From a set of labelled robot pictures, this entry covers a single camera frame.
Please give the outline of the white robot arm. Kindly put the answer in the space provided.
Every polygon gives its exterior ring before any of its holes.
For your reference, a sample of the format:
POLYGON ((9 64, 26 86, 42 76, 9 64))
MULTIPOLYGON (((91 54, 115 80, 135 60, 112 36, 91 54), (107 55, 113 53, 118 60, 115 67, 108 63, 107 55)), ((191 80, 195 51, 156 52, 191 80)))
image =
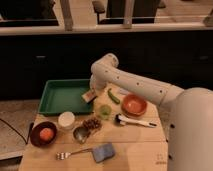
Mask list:
POLYGON ((213 171, 213 90, 178 86, 118 69, 108 53, 91 65, 90 87, 113 83, 172 114, 167 171, 213 171))

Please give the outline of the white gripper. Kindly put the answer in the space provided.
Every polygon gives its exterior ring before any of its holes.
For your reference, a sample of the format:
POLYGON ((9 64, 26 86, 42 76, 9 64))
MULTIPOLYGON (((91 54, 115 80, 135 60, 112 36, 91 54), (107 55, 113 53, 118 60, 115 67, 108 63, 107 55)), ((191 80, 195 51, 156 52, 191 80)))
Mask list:
POLYGON ((96 94, 99 94, 106 87, 106 83, 95 76, 91 76, 89 85, 96 94))

